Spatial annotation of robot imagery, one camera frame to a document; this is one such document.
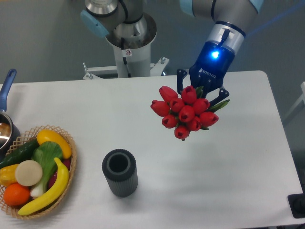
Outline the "blue Robotiq gripper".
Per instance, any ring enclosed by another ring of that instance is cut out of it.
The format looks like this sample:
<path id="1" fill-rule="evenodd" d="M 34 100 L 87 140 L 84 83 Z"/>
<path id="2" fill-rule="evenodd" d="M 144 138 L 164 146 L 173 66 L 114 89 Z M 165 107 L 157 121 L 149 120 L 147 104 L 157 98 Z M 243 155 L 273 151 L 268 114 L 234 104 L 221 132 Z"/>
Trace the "blue Robotiq gripper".
<path id="1" fill-rule="evenodd" d="M 210 105 L 227 98 L 230 93 L 222 87 L 224 76 L 244 39 L 245 32 L 242 29 L 225 21 L 217 21 L 195 64 L 190 69 L 177 69 L 177 93 L 182 93 L 183 81 L 189 74 L 191 85 L 195 88 L 202 86 L 206 93 L 219 88 L 218 96 L 210 101 Z"/>

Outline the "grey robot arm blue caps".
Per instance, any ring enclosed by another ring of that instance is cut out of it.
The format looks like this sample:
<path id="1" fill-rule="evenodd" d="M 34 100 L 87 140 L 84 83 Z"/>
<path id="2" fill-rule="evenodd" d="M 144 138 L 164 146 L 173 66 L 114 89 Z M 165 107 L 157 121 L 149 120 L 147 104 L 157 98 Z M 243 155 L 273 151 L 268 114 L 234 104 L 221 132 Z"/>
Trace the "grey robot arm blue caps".
<path id="1" fill-rule="evenodd" d="M 211 101 L 216 105 L 229 96 L 224 76 L 238 53 L 250 24 L 259 14 L 261 0 L 182 0 L 181 10 L 193 17 L 210 17 L 214 26 L 196 62 L 189 70 L 177 70 L 177 91 L 183 80 L 202 87 L 201 98 L 219 90 Z M 140 0 L 87 0 L 81 20 L 97 37 L 113 47 L 120 78 L 151 76 L 151 43 L 157 28 L 153 18 L 143 11 Z"/>

